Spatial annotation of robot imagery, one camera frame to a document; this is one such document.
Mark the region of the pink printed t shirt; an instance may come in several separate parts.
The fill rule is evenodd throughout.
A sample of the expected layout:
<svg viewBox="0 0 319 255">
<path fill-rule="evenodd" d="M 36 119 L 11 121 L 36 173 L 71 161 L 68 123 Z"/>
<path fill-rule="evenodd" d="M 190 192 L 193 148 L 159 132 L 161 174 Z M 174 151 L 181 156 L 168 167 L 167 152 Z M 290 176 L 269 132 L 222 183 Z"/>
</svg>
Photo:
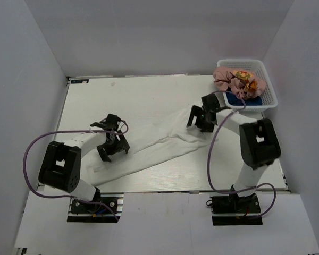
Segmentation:
<svg viewBox="0 0 319 255">
<path fill-rule="evenodd" d="M 264 80 L 246 70 L 220 66 L 213 71 L 213 78 L 219 91 L 230 89 L 239 99 L 258 97 L 266 88 Z"/>
</svg>

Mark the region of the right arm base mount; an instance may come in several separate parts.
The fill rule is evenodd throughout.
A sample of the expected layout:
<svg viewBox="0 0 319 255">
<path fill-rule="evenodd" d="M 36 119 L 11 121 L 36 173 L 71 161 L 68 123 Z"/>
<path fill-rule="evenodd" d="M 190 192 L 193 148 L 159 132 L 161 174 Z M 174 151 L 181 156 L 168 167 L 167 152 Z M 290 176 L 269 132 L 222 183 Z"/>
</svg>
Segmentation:
<svg viewBox="0 0 319 255">
<path fill-rule="evenodd" d="M 211 209 L 213 226 L 262 225 L 261 208 L 256 194 L 248 198 L 237 195 L 210 197 L 206 206 Z"/>
</svg>

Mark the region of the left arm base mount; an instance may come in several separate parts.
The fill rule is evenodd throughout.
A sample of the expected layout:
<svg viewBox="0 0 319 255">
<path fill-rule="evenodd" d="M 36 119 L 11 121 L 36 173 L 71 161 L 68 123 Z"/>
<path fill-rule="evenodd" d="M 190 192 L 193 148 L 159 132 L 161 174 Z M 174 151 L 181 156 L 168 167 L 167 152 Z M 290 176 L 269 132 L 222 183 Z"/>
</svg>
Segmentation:
<svg viewBox="0 0 319 255">
<path fill-rule="evenodd" d="M 117 223 L 123 210 L 124 194 L 101 194 L 98 204 L 71 199 L 68 223 Z"/>
</svg>

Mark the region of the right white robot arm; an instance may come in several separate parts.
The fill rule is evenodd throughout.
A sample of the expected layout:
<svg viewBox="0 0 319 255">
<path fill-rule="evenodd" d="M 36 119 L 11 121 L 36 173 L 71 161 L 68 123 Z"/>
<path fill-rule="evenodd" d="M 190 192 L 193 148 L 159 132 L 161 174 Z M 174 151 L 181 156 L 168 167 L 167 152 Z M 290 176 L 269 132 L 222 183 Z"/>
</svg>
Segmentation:
<svg viewBox="0 0 319 255">
<path fill-rule="evenodd" d="M 217 127 L 207 155 L 208 182 L 214 192 L 233 195 L 229 199 L 230 207 L 241 212 L 249 205 L 247 197 L 251 197 L 257 188 L 266 185 L 258 183 L 263 173 L 281 156 L 273 123 L 268 118 L 257 120 L 246 117 L 230 107 L 222 107 L 216 93 L 201 97 L 201 100 L 201 106 L 191 107 L 187 127 L 195 125 L 204 133 L 212 133 L 214 127 Z M 243 160 L 240 174 L 229 191 L 217 190 L 211 180 L 212 150 L 221 128 L 226 128 L 239 136 Z"/>
</svg>

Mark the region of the white t shirt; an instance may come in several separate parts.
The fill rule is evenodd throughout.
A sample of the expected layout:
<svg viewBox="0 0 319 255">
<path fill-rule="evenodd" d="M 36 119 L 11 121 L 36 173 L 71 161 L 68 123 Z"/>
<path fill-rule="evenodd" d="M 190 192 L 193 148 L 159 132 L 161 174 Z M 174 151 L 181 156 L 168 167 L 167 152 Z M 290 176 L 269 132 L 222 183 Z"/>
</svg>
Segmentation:
<svg viewBox="0 0 319 255">
<path fill-rule="evenodd" d="M 90 152 L 85 156 L 88 181 L 99 186 L 209 145 L 211 133 L 186 127 L 189 115 L 190 109 L 184 108 L 130 129 L 125 135 L 129 151 L 118 153 L 111 162 L 103 162 L 96 151 Z"/>
</svg>

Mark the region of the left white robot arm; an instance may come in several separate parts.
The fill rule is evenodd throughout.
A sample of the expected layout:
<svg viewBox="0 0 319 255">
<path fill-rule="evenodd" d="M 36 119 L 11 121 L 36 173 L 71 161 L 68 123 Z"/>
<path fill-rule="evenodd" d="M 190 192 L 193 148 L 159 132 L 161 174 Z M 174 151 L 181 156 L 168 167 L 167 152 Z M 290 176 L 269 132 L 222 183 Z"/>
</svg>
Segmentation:
<svg viewBox="0 0 319 255">
<path fill-rule="evenodd" d="M 130 146 L 120 130 L 123 121 L 116 115 L 108 114 L 100 122 L 90 126 L 97 131 L 81 131 L 66 142 L 51 142 L 41 165 L 38 180 L 83 200 L 83 205 L 91 212 L 101 208 L 102 199 L 98 189 L 80 178 L 82 158 L 96 149 L 103 162 L 111 162 L 110 156 L 122 151 L 128 152 Z"/>
</svg>

